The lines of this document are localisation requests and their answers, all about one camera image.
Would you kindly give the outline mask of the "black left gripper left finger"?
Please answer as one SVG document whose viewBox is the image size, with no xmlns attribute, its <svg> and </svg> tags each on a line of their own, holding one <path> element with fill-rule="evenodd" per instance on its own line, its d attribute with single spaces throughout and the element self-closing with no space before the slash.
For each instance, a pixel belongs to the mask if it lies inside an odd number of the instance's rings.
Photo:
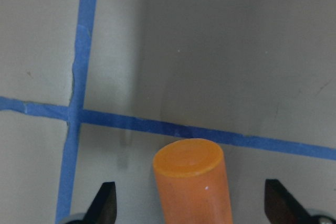
<svg viewBox="0 0 336 224">
<path fill-rule="evenodd" d="M 117 219 L 115 182 L 104 182 L 79 223 L 114 224 Z"/>
</svg>

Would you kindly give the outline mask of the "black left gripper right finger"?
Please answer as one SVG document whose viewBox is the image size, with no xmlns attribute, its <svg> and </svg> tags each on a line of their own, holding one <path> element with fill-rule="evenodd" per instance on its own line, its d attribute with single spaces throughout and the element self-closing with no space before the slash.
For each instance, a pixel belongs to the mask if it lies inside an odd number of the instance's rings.
<svg viewBox="0 0 336 224">
<path fill-rule="evenodd" d="M 270 223 L 313 223 L 310 215 L 277 179 L 265 180 L 264 211 Z"/>
</svg>

